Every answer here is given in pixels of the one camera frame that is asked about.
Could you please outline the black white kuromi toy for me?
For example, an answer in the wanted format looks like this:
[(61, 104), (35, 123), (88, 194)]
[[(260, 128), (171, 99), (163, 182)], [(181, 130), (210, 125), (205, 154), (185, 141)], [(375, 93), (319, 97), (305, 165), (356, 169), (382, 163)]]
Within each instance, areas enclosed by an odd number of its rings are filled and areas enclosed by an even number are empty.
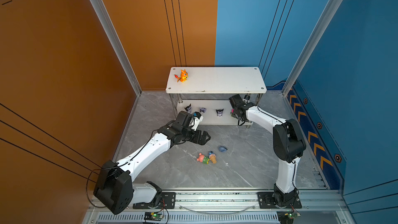
[(187, 113), (192, 114), (192, 104), (189, 104), (189, 105), (186, 106), (184, 109), (185, 109), (185, 111), (186, 111)]

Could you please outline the grey purple kuromi toy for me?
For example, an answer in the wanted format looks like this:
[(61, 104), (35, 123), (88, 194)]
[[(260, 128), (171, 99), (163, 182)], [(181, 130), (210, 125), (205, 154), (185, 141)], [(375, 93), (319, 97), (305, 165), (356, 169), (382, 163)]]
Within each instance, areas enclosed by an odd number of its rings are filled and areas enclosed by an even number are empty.
[(223, 112), (224, 112), (224, 109), (216, 109), (216, 114), (217, 114), (218, 117), (222, 117), (223, 116)]

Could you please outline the orange fox toy figure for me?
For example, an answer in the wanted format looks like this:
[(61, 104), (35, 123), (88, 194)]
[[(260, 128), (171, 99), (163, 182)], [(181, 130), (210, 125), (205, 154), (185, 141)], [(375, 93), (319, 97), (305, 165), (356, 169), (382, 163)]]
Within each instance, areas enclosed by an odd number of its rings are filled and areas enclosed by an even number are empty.
[(181, 69), (180, 71), (181, 71), (180, 75), (175, 74), (174, 76), (177, 79), (178, 83), (184, 83), (187, 81), (189, 75), (186, 69)]

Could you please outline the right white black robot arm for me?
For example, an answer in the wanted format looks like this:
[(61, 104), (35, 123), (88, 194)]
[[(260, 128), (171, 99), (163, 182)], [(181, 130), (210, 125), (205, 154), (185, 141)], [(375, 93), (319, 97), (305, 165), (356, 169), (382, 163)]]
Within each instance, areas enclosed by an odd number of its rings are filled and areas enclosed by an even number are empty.
[(296, 186), (297, 168), (306, 142), (300, 124), (295, 119), (276, 117), (236, 94), (229, 98), (231, 115), (238, 122), (254, 122), (273, 135), (273, 150), (278, 157), (278, 177), (274, 184), (273, 199), (279, 208), (301, 208)]

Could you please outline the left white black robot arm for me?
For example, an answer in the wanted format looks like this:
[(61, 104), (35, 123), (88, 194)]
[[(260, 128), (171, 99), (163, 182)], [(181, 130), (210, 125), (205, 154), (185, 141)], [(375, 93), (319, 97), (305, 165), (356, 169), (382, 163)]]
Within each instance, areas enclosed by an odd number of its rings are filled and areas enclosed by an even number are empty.
[(203, 119), (199, 112), (190, 114), (181, 111), (175, 120), (154, 130), (141, 148), (117, 162), (105, 162), (99, 169), (94, 196), (115, 215), (130, 204), (144, 203), (150, 207), (161, 205), (162, 190), (158, 185), (151, 181), (143, 184), (135, 184), (134, 181), (158, 156), (173, 146), (186, 142), (205, 145), (210, 135), (198, 130)]

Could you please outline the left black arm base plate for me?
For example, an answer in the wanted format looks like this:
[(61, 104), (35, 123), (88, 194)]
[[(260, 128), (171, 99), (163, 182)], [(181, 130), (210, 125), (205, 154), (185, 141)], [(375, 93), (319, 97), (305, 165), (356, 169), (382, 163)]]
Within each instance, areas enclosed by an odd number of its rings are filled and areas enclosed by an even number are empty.
[(175, 208), (176, 193), (175, 192), (161, 192), (157, 193), (154, 199), (149, 203), (135, 203), (133, 209), (174, 209)]

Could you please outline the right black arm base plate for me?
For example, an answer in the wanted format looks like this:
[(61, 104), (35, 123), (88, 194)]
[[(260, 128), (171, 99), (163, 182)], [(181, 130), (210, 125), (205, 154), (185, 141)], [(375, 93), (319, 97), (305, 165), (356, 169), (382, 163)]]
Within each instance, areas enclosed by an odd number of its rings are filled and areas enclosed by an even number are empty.
[(258, 192), (258, 202), (260, 209), (266, 208), (291, 208), (301, 209), (302, 203), (299, 195), (292, 191), (288, 194), (281, 192)]

